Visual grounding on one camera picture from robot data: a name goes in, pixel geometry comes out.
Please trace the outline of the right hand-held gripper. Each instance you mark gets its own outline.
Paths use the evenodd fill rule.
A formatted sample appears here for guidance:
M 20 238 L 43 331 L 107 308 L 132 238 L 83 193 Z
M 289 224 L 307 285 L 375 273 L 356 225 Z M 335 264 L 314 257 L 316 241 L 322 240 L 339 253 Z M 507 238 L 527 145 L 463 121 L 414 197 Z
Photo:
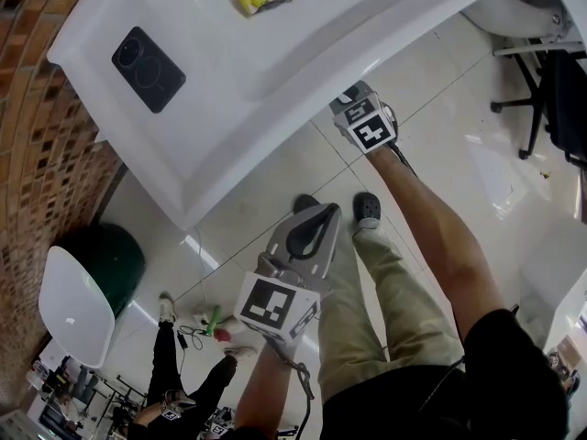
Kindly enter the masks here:
M 363 154 L 395 143 L 398 137 L 395 112 L 363 80 L 340 94 L 329 108 L 334 125 Z

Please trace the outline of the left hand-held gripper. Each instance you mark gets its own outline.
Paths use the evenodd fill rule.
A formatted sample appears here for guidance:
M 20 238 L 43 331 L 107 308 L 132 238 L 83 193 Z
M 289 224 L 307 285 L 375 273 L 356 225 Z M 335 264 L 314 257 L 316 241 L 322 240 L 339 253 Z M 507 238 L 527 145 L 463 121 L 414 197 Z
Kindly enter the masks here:
M 242 283 L 235 316 L 288 358 L 330 291 L 341 216 L 336 203 L 323 203 L 280 223 Z

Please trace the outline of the person's left forearm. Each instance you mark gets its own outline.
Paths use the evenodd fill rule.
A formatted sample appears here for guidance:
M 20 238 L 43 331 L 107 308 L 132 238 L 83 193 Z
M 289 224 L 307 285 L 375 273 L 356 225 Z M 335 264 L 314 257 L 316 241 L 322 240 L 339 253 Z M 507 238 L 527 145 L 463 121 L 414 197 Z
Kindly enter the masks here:
M 232 440 L 274 440 L 292 368 L 268 344 L 261 350 L 236 409 Z

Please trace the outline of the person's right forearm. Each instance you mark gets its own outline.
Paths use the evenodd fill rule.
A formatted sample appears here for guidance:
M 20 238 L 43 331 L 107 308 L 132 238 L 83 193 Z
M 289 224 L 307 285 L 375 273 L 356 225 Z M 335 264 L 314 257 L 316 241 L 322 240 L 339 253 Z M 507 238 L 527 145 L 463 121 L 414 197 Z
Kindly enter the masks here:
M 486 314 L 504 308 L 476 237 L 390 148 L 366 155 L 398 204 L 420 251 L 449 300 L 460 337 Z

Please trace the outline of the white vanity cabinet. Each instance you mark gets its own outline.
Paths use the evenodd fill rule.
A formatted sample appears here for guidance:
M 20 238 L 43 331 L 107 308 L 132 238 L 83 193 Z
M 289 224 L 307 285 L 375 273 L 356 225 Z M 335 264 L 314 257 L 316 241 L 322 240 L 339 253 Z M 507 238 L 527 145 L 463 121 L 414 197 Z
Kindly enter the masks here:
M 478 0 L 79 0 L 48 50 L 162 211 L 195 226 L 354 82 Z M 113 58 L 141 28 L 185 75 L 159 113 Z

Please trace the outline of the person's left dark shoe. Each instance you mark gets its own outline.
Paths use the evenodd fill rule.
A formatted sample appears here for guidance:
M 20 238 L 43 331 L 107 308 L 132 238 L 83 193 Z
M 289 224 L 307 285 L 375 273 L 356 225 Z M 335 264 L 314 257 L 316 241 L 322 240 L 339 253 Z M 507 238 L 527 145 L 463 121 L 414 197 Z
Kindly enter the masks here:
M 293 201 L 293 213 L 297 215 L 304 210 L 317 205 L 320 205 L 320 202 L 314 196 L 302 193 L 299 194 Z

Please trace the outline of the person's dark shoe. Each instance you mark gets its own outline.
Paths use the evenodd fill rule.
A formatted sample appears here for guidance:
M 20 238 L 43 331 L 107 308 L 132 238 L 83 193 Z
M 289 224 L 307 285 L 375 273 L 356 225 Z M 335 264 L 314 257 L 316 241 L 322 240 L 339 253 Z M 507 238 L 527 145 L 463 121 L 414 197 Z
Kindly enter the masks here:
M 381 203 L 378 197 L 370 192 L 358 192 L 352 201 L 352 210 L 355 222 L 362 220 L 381 220 Z
M 320 205 L 320 202 L 314 196 L 302 193 L 299 194 L 293 201 L 293 213 L 297 215 L 304 210 L 317 205 Z

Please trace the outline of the person's right dark shoe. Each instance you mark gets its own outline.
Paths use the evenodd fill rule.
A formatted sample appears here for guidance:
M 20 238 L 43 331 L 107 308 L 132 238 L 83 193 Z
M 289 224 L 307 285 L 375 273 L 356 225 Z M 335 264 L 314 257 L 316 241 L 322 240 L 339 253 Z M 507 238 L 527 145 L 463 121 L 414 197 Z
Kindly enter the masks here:
M 352 210 L 355 222 L 362 220 L 381 220 L 381 203 L 378 197 L 370 192 L 358 192 L 352 201 Z

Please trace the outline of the green bottle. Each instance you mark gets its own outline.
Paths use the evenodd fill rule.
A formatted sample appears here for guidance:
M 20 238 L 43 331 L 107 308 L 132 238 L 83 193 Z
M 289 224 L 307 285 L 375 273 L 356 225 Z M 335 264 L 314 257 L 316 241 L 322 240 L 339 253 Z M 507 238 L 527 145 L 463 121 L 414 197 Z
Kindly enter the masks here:
M 222 316 L 222 309 L 220 305 L 216 305 L 211 313 L 211 316 L 209 318 L 206 330 L 205 330 L 205 334 L 207 336 L 213 336 L 214 332 L 216 330 L 216 326 L 219 323 L 220 319 Z

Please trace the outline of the white round tub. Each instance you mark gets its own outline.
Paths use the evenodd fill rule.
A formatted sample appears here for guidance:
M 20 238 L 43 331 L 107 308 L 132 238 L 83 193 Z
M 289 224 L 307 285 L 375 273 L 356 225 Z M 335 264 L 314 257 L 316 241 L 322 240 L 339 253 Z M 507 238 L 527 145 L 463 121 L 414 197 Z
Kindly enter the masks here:
M 562 38 L 573 26 L 561 0 L 478 0 L 461 13 L 487 33 L 514 39 Z

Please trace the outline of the black office chair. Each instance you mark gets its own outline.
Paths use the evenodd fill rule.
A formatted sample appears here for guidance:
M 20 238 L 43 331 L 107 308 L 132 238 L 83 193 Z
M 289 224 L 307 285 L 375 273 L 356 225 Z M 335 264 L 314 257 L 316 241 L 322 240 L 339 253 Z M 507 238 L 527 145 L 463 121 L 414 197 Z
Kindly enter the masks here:
M 587 52 L 568 52 L 564 49 L 543 49 L 538 58 L 540 67 L 535 82 L 519 53 L 511 57 L 526 81 L 530 96 L 505 102 L 490 103 L 492 112 L 499 114 L 505 108 L 530 106 L 532 125 L 527 148 L 518 150 L 518 158 L 527 160 L 534 152 L 542 119 L 551 143 L 564 153 L 565 160 L 587 171 L 587 71 L 579 64 L 587 59 Z

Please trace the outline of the dark green round bin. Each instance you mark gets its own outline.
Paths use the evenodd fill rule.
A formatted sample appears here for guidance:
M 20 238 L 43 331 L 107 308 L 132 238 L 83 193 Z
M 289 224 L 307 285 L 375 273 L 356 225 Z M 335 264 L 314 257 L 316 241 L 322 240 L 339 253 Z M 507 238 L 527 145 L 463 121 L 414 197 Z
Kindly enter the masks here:
M 145 256 L 133 236 L 119 225 L 97 223 L 71 231 L 54 245 L 69 252 L 90 274 L 117 319 L 146 269 Z

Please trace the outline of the person's black shirt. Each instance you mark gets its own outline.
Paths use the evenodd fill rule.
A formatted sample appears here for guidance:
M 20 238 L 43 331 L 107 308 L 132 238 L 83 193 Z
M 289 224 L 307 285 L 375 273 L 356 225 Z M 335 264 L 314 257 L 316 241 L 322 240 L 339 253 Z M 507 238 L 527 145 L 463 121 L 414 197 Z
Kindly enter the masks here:
M 348 388 L 323 408 L 320 440 L 563 440 L 568 401 L 508 310 L 464 340 L 464 369 L 412 366 Z

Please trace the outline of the black smartphone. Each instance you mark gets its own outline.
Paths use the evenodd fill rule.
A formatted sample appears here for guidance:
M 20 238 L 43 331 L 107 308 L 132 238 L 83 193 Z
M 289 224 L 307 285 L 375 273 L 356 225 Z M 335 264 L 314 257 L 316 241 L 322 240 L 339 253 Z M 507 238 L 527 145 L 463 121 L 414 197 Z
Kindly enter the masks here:
M 111 61 L 153 114 L 163 111 L 186 81 L 186 75 L 141 28 L 133 27 Z

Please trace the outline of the white board panel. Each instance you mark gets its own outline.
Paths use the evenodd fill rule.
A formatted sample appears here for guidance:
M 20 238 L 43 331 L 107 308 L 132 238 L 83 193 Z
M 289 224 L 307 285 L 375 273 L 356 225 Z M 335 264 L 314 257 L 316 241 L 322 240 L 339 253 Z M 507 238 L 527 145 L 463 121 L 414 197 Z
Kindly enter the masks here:
M 562 221 L 544 236 L 520 273 L 520 314 L 549 352 L 578 322 L 587 303 L 587 226 Z

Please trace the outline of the white shell chair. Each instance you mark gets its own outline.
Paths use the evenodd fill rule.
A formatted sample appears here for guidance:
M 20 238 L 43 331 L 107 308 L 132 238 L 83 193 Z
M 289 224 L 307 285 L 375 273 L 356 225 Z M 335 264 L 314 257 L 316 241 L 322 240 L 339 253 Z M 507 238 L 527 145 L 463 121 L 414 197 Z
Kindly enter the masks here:
M 115 330 L 114 312 L 83 265 L 62 247 L 50 247 L 39 291 L 43 324 L 80 364 L 104 365 Z

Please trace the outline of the cluttered metal rack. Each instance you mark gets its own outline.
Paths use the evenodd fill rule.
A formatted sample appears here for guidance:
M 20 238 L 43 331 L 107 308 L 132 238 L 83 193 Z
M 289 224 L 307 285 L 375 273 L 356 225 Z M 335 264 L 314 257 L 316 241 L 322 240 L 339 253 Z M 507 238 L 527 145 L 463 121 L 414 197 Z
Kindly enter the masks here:
M 66 356 L 54 368 L 36 358 L 27 381 L 37 392 L 28 417 L 55 440 L 127 440 L 127 428 L 147 395 L 117 376 Z

